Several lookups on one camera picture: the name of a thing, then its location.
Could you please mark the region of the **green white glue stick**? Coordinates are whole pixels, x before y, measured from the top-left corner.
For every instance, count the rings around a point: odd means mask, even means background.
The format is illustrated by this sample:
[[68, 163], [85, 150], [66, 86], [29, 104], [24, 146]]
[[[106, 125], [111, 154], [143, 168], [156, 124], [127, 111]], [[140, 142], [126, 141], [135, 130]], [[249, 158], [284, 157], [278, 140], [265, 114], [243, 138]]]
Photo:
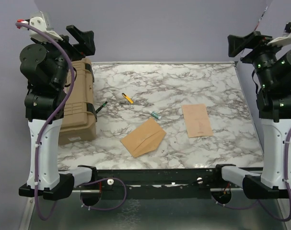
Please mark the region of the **green white glue stick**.
[[158, 120], [160, 120], [160, 119], [162, 118], [159, 114], [157, 114], [157, 113], [154, 112], [154, 111], [151, 112], [151, 115], [152, 115], [153, 117], [155, 117], [156, 119], [158, 119]]

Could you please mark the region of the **brown paper envelope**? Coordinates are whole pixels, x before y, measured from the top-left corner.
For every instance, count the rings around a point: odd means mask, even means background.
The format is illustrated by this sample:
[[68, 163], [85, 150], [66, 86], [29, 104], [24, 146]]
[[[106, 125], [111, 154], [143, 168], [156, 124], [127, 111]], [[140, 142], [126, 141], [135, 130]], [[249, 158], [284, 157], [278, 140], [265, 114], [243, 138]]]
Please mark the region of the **brown paper envelope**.
[[156, 150], [166, 132], [153, 119], [149, 118], [127, 136], [121, 139], [121, 143], [134, 157]]

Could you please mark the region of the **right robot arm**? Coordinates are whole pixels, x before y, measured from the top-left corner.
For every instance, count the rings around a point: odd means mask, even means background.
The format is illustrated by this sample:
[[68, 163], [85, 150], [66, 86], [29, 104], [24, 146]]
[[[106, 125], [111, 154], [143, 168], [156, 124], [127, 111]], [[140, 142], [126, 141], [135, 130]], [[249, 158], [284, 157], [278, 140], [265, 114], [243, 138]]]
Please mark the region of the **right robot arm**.
[[249, 199], [291, 199], [291, 50], [281, 58], [276, 53], [291, 45], [291, 32], [273, 38], [254, 31], [246, 36], [228, 36], [228, 55], [252, 64], [260, 87], [256, 104], [264, 132], [264, 164], [261, 174], [224, 165], [212, 175], [216, 187], [228, 182], [243, 189]]

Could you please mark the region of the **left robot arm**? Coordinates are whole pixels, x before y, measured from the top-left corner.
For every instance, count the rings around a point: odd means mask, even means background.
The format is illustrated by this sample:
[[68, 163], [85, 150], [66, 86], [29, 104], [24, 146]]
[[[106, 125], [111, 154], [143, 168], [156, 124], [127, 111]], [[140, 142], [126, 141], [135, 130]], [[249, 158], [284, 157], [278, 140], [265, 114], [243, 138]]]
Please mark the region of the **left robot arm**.
[[20, 71], [28, 81], [24, 105], [31, 134], [31, 166], [19, 195], [58, 201], [69, 197], [73, 188], [81, 184], [93, 189], [98, 178], [91, 167], [60, 172], [57, 160], [64, 105], [71, 94], [64, 91], [67, 75], [75, 72], [74, 61], [95, 54], [94, 34], [69, 25], [67, 31], [77, 40], [72, 45], [68, 36], [26, 22], [16, 25], [30, 30], [33, 41], [20, 53]]

